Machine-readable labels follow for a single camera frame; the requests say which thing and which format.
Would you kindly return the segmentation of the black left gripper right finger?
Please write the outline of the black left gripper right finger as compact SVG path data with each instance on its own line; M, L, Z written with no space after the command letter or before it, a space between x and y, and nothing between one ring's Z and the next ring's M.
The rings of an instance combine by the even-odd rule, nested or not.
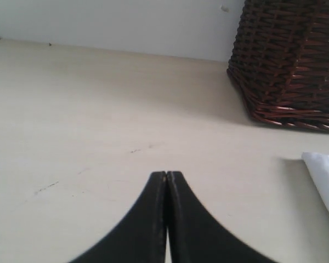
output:
M172 262L274 262L223 227L195 196L184 175L167 173Z

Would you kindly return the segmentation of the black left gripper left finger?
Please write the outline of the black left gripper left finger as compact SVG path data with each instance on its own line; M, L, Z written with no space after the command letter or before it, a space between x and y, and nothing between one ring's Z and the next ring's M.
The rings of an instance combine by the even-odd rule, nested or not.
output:
M123 219L72 262L165 262L166 189L166 173L151 173L140 196Z

